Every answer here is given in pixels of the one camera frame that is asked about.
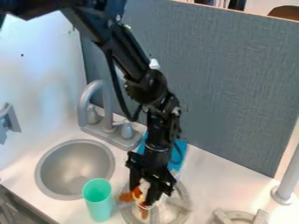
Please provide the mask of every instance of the silver faucet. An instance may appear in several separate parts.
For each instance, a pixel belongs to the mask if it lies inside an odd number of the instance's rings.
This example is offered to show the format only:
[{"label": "silver faucet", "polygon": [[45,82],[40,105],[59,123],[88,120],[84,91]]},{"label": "silver faucet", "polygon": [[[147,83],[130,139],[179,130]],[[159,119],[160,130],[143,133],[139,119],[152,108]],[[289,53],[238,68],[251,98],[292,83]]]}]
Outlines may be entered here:
[{"label": "silver faucet", "polygon": [[108,85],[105,85],[104,81],[102,80],[94,80],[93,82],[89,83],[84,89],[78,105],[78,124],[80,127],[85,127],[88,125],[87,107],[89,105],[90,98],[99,89],[101,89],[102,91],[105,111],[105,117],[102,121],[103,129],[106,132],[115,131],[115,127],[113,126],[113,112],[110,89]]},{"label": "silver faucet", "polygon": [[[89,100],[98,89],[101,89],[104,101],[105,116],[103,118],[95,114],[94,106],[88,111]],[[132,129],[130,123],[113,123],[111,92],[108,84],[102,80],[95,80],[85,88],[78,105],[78,123],[81,130],[87,134],[125,151],[134,149],[143,136],[142,133]]]}]

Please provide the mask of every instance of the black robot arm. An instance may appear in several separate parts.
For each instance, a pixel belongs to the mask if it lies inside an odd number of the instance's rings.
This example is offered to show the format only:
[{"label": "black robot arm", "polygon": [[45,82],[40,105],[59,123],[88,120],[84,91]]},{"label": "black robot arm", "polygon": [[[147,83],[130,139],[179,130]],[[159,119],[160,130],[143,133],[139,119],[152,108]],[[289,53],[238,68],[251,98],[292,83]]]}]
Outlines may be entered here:
[{"label": "black robot arm", "polygon": [[93,41],[108,62],[115,92],[125,116],[135,121],[122,98],[115,72],[124,73],[127,94],[146,107],[148,137],[143,155],[129,152],[126,166],[130,169],[130,190],[141,179],[150,183],[146,206],[159,200],[162,193],[171,196],[176,180],[168,170],[171,149],[180,133],[180,106],[177,97],[167,88],[163,74],[150,68],[150,59],[122,23],[127,0],[0,0],[0,14],[10,13],[28,20],[60,10],[81,35]]}]

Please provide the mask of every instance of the stainless steel sink basin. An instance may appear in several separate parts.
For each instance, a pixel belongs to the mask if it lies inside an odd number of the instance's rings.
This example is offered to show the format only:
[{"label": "stainless steel sink basin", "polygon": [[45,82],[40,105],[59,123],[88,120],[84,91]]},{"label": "stainless steel sink basin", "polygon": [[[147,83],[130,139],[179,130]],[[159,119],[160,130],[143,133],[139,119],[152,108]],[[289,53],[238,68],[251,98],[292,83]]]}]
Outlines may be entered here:
[{"label": "stainless steel sink basin", "polygon": [[89,179],[110,179],[115,158],[110,149],[92,140],[72,140],[49,150],[38,162],[35,179],[39,189],[57,200],[82,198]]}]

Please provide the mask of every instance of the blue towel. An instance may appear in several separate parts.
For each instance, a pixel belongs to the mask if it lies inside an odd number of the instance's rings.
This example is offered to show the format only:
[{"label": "blue towel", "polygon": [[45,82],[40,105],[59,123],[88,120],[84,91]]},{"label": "blue towel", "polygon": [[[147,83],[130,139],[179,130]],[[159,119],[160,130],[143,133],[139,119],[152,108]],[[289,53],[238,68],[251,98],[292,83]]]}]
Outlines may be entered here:
[{"label": "blue towel", "polygon": [[[148,132],[146,132],[143,135],[143,140],[141,141],[141,143],[139,145],[139,148],[137,150],[138,154],[142,155],[144,153],[145,139],[146,139],[147,135],[148,135]],[[183,140],[176,140],[176,145],[180,149],[182,156],[177,152],[177,149],[174,146],[173,149],[172,149],[172,153],[171,153],[171,160],[168,163],[168,170],[171,171],[171,170],[174,169],[177,172],[179,172],[180,169],[182,168],[184,158],[187,154],[187,142],[183,141]]]}]

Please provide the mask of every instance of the plastic cup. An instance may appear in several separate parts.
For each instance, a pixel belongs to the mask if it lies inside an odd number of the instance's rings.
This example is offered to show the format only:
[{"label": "plastic cup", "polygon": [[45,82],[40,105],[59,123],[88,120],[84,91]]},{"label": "plastic cup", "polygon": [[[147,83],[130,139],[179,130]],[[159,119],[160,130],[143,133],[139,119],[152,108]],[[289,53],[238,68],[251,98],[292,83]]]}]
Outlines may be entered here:
[{"label": "plastic cup", "polygon": [[82,189],[88,211],[94,221],[106,221],[110,218],[113,201],[111,185],[104,178],[89,180]]}]

